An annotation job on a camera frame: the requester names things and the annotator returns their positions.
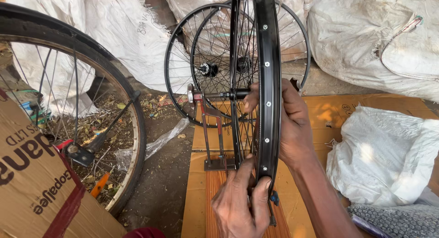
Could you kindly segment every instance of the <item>plastic bag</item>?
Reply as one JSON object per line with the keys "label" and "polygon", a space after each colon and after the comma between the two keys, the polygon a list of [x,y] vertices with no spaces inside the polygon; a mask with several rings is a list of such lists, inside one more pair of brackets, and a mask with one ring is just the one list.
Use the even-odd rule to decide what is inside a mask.
{"label": "plastic bag", "polygon": [[326,174],[353,203],[412,204],[431,177],[439,150],[439,120],[358,106],[328,153]]}
{"label": "plastic bag", "polygon": [[177,136],[189,124],[189,118],[181,118],[178,124],[167,133],[161,135],[156,141],[146,144],[145,160],[160,150],[169,140]]}
{"label": "plastic bag", "polygon": [[128,171],[129,165],[131,164],[131,157],[133,156],[133,149],[119,149],[115,153],[116,155],[116,165],[119,170]]}

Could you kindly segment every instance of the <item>wooden board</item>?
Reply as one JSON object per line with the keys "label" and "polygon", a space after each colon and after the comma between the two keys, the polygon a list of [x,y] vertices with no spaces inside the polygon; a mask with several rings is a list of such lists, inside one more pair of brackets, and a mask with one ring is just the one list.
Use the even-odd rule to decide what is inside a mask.
{"label": "wooden board", "polygon": [[[206,172],[206,237],[219,238],[219,230],[217,227],[217,220],[213,213],[210,201],[218,192],[220,186],[226,182],[225,171],[207,171]],[[273,213],[276,218],[277,226],[269,226],[265,231],[264,238],[290,238],[287,222],[282,211],[282,205],[273,205]]]}

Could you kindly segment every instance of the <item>bubble wrap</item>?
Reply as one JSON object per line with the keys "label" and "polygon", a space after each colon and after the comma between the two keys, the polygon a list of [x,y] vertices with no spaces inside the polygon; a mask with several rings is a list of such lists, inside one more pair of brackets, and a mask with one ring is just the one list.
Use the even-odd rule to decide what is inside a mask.
{"label": "bubble wrap", "polygon": [[439,208],[427,205],[378,207],[352,205],[348,212],[394,238],[439,238]]}

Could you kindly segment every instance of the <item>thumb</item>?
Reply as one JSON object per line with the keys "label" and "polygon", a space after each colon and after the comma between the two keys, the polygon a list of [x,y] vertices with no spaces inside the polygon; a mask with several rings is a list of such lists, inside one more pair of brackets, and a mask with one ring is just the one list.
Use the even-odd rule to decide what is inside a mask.
{"label": "thumb", "polygon": [[256,230],[263,233],[270,224],[270,212],[268,210],[268,188],[271,179],[268,176],[262,177],[252,193],[252,210],[255,218]]}

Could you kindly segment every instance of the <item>cardboard box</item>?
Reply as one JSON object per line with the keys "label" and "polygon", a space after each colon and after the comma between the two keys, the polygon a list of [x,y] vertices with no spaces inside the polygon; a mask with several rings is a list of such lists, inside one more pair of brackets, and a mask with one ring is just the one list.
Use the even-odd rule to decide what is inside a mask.
{"label": "cardboard box", "polygon": [[0,89],[0,237],[120,238],[126,231]]}
{"label": "cardboard box", "polygon": [[[395,94],[368,94],[368,95],[328,95],[305,96],[304,101],[313,129],[313,144],[323,169],[326,169],[327,154],[332,150],[332,139],[342,141],[341,127],[349,118],[358,104],[383,110],[397,111],[423,119],[438,119],[438,117],[419,98],[406,97]],[[208,128],[209,146],[217,150],[218,135],[216,128]],[[231,128],[224,128],[224,148],[233,150]],[[205,150],[203,129],[195,126],[193,150]],[[183,238],[206,237],[206,173],[204,172],[205,152],[192,153],[190,159],[189,179],[184,207]],[[315,232],[306,210],[302,196],[297,189],[294,179],[284,162],[279,160],[276,180],[274,182],[282,209],[288,224],[291,237],[315,238]],[[428,187],[439,196],[439,157],[436,157],[433,172]],[[350,205],[345,197],[340,199],[343,206]],[[372,237],[362,231],[364,237]]]}

